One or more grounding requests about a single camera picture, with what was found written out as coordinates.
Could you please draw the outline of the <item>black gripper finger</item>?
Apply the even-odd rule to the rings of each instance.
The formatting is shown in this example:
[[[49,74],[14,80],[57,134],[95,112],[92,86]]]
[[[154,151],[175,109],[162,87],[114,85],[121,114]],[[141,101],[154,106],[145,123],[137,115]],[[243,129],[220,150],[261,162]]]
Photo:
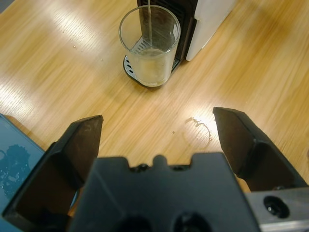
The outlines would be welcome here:
[[[65,232],[75,193],[98,156],[102,124],[101,115],[72,122],[32,169],[2,218],[23,232]]]
[[[307,187],[307,183],[270,140],[242,111],[214,107],[221,148],[233,173],[250,191]]]

